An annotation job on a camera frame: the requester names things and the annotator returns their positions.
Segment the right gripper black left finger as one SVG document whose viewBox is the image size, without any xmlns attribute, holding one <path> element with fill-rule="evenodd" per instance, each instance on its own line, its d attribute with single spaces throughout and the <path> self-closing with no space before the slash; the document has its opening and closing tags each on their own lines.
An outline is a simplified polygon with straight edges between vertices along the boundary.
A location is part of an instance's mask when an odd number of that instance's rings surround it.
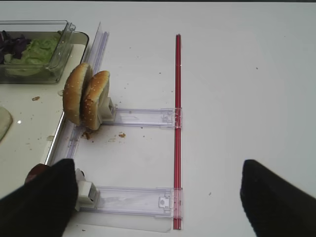
<svg viewBox="0 0 316 237">
<path fill-rule="evenodd" d="M 2 237 L 61 237 L 78 198 L 75 164 L 65 158 L 0 200 Z"/>
</svg>

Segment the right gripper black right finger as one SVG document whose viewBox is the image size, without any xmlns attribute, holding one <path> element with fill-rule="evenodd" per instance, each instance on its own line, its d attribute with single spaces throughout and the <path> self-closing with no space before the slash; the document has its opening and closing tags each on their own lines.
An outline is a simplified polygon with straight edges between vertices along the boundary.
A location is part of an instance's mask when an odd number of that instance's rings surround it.
<svg viewBox="0 0 316 237">
<path fill-rule="evenodd" d="M 243 163 L 240 199 L 258 237 L 314 237 L 316 199 L 261 163 Z"/>
</svg>

